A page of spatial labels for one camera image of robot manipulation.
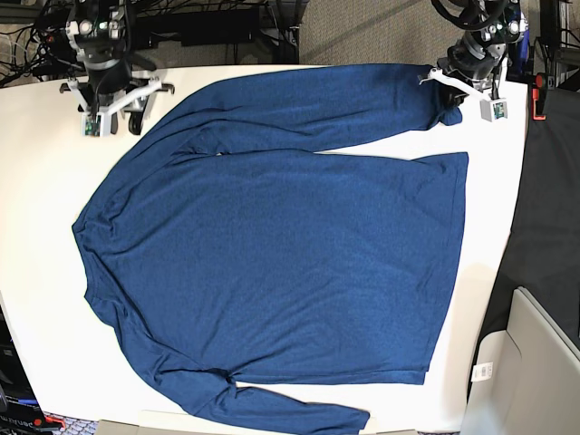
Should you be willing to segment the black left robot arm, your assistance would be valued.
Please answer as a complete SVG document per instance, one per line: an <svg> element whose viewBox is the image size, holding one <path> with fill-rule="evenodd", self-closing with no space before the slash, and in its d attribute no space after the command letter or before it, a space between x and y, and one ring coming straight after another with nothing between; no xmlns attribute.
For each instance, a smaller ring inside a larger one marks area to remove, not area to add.
<svg viewBox="0 0 580 435"><path fill-rule="evenodd" d="M458 41L437 61L436 70L444 79L460 87L442 84L440 94L447 107L458 107L468 90L490 92L499 97L501 81L508 72L509 53L524 40L527 19L519 1L453 1L459 9L453 14L443 1L431 5L445 21L463 31Z"/></svg>

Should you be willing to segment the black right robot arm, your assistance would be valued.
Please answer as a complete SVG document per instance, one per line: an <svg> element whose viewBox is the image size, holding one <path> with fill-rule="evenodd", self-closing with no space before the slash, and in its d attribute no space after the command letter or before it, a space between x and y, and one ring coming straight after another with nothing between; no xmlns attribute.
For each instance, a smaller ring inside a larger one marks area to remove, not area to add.
<svg viewBox="0 0 580 435"><path fill-rule="evenodd" d="M154 72L156 64L132 49L135 24L130 1L75 1L65 35L87 81L69 78L59 92L69 92L81 114L81 135L104 138L118 129L118 116L129 116L128 129L141 135L150 96L174 93Z"/></svg>

